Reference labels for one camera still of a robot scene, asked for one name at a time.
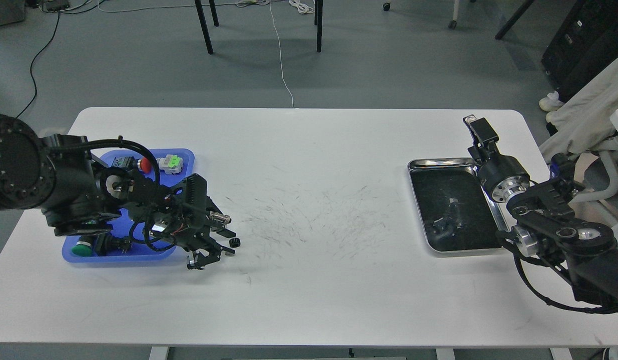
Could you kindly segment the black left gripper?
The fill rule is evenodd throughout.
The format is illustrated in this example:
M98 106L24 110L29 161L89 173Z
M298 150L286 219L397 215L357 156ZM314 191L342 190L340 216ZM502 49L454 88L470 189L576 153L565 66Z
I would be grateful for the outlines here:
M189 251L187 269L203 270L205 266L221 260L222 255L234 256L235 249L218 244L211 233L225 239L236 237L236 233L227 228L232 219L221 212L210 196L204 200L188 205L180 202L171 212L171 222L163 240Z

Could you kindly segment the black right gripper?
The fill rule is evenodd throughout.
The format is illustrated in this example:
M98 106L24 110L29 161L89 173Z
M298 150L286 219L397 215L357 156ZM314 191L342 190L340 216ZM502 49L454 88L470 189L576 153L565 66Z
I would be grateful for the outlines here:
M530 176L512 156L499 155L499 137L485 117L465 116L463 123L469 129L473 146L468 148L478 164L478 179L492 202L507 203L514 195L530 187Z

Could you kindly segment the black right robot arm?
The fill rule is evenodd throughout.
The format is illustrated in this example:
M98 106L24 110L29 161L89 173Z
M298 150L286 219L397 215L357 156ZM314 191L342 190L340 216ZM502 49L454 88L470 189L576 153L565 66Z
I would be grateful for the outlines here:
M569 203L584 190L574 180L575 163L564 153L550 162L546 182L534 182L520 162L499 152L499 137L485 118L463 118L473 145L480 185L489 200L506 206L515 224L496 236L514 256L515 268L528 289L549 306L588 314L618 313L618 244L610 227L575 216ZM546 267L570 287L574 307L551 300L530 284L522 263Z

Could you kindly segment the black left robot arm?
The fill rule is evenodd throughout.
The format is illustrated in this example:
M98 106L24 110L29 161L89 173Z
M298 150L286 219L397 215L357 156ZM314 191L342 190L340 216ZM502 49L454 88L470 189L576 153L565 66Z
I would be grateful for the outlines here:
M231 217L190 174L173 185L148 148L123 137L38 137L24 121L0 114L0 211L37 208L71 254L95 259L134 249L182 248L187 268L233 256L241 242Z

